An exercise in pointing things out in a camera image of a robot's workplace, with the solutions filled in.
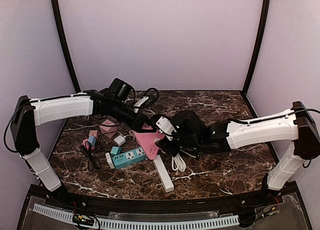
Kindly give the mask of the pink triangular power strip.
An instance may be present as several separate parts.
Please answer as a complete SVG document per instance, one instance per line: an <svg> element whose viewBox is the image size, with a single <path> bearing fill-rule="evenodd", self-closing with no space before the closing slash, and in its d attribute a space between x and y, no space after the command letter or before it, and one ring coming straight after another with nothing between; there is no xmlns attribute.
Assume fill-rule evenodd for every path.
<svg viewBox="0 0 320 230"><path fill-rule="evenodd" d="M138 133L133 132L138 145L143 149L149 160L154 160L157 156L159 147L156 145L158 140L162 140L165 135L160 132Z"/></svg>

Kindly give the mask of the white usb charger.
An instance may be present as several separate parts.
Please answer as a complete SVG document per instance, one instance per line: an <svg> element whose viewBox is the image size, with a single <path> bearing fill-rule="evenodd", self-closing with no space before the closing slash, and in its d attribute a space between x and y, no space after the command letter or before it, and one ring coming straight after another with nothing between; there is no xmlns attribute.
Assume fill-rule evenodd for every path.
<svg viewBox="0 0 320 230"><path fill-rule="evenodd" d="M120 147L126 143L126 139L122 135L119 135L114 139L114 142Z"/></svg>

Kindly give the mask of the teal power strip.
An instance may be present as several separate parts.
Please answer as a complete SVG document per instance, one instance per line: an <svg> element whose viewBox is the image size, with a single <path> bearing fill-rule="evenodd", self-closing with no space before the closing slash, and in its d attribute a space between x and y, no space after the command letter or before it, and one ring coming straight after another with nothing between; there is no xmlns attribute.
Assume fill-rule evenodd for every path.
<svg viewBox="0 0 320 230"><path fill-rule="evenodd" d="M112 157L112 162L116 169L121 169L126 166L147 159L147 156L141 147L127 151L125 153Z"/></svg>

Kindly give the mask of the white power strip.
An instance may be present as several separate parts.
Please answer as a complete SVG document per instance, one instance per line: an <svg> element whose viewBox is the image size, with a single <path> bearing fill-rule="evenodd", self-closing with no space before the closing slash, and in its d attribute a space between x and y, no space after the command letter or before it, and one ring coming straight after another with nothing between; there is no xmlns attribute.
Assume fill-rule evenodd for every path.
<svg viewBox="0 0 320 230"><path fill-rule="evenodd" d="M159 155L155 157L153 160L153 164L155 166L155 169L158 173L158 176L161 180L161 183L163 185L163 188L166 193L171 192L174 190L174 184L168 174L168 171Z"/></svg>

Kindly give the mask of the pink cube socket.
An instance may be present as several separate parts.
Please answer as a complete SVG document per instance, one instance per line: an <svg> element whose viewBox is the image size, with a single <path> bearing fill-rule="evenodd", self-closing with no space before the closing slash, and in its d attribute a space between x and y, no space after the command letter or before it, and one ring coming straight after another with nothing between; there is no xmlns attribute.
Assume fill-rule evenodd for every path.
<svg viewBox="0 0 320 230"><path fill-rule="evenodd" d="M110 120L105 120L99 124L100 131L103 136L112 138L118 131L118 126Z"/></svg>

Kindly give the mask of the teal charger plug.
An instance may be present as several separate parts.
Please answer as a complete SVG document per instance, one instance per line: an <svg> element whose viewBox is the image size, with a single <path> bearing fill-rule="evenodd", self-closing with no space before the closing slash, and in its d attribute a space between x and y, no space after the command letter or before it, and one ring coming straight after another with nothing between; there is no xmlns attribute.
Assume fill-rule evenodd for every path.
<svg viewBox="0 0 320 230"><path fill-rule="evenodd" d="M111 156L116 156L116 155L121 154L121 152L122 152L122 148L121 147L113 146L111 151L110 151L110 154L111 154Z"/></svg>

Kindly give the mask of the light pink charger block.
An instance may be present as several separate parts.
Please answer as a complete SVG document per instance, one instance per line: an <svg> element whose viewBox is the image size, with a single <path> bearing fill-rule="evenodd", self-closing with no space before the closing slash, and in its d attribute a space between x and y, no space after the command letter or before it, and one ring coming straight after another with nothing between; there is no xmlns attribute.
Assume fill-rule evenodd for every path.
<svg viewBox="0 0 320 230"><path fill-rule="evenodd" d="M92 149L95 149L95 147L96 147L97 138L98 138L98 131L97 131L97 130L91 130L91 131L89 132L87 141L88 141L88 143L89 143L89 146L90 146Z"/></svg>

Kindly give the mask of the bright pink plug adapter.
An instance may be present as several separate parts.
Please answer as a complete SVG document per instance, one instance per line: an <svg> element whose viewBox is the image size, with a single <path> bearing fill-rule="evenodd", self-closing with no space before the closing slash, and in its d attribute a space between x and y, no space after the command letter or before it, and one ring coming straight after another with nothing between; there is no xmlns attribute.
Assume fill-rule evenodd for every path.
<svg viewBox="0 0 320 230"><path fill-rule="evenodd" d="M91 147L91 144L88 139L83 140L82 145L87 149Z"/></svg>

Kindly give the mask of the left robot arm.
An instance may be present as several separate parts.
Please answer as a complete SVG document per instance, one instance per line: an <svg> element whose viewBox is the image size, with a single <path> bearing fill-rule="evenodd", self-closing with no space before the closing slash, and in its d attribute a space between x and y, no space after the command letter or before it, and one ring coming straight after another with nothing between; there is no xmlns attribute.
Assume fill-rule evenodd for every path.
<svg viewBox="0 0 320 230"><path fill-rule="evenodd" d="M131 130L146 133L148 130L144 126L151 124L150 119L135 112L135 106L124 103L131 91L131 85L115 78L109 87L100 91L88 90L43 99L21 96L5 128L5 132L12 134L15 149L11 152L18 153L25 160L48 191L60 189L63 184L41 151L36 127L72 117L104 115Z"/></svg>

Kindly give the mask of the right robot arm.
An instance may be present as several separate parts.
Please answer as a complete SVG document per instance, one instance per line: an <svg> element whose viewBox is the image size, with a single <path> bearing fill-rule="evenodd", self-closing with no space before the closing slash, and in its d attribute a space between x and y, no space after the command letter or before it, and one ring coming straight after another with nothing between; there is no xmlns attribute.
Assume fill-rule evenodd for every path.
<svg viewBox="0 0 320 230"><path fill-rule="evenodd" d="M258 143L290 141L285 155L266 177L266 189L280 191L306 161L320 155L320 135L312 111L297 101L291 108L270 116L228 119L205 126L194 111L185 110L171 119L160 116L155 125L165 135L160 147L173 156L183 149L217 154Z"/></svg>

